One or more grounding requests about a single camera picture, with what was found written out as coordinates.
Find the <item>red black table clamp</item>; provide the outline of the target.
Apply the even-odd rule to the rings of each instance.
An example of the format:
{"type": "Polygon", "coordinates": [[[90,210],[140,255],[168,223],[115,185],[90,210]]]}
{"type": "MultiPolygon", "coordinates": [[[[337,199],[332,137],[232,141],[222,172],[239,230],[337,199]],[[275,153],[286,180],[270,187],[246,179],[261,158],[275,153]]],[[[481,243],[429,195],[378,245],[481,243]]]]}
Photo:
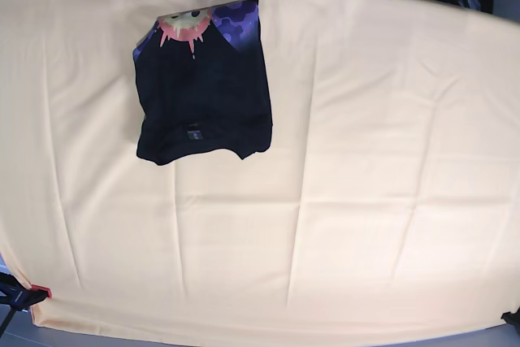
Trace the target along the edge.
{"type": "Polygon", "coordinates": [[[52,295],[47,288],[25,288],[10,274],[1,273],[1,304],[17,311],[27,310],[52,295]]]}

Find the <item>black corner clamp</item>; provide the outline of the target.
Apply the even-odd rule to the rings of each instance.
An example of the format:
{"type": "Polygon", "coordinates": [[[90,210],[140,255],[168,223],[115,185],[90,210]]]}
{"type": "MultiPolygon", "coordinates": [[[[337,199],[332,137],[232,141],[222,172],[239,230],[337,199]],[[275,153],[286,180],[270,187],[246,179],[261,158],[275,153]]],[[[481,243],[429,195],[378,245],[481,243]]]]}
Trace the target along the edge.
{"type": "Polygon", "coordinates": [[[516,312],[506,312],[504,313],[501,318],[508,324],[515,328],[520,328],[520,310],[517,310],[516,312]]]}

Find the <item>cream yellow table cloth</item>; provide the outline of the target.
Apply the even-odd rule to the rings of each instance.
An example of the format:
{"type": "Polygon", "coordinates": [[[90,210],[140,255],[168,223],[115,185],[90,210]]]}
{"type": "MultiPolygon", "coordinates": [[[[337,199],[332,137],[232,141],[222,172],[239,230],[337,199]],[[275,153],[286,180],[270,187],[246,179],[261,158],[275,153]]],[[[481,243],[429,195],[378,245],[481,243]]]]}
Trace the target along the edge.
{"type": "Polygon", "coordinates": [[[1,0],[1,255],[40,327],[384,345],[519,306],[519,26],[427,0],[258,0],[263,154],[137,157],[132,48],[234,0],[1,0]]]}

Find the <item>dark navy T-shirt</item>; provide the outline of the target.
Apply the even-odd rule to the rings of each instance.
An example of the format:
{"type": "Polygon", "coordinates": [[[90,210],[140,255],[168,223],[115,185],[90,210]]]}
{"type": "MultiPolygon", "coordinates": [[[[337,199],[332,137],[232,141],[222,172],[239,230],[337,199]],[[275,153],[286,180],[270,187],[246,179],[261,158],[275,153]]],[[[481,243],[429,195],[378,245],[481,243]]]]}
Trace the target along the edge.
{"type": "Polygon", "coordinates": [[[159,16],[132,52],[144,119],[138,158],[159,166],[267,151],[273,119],[258,0],[159,16]]]}

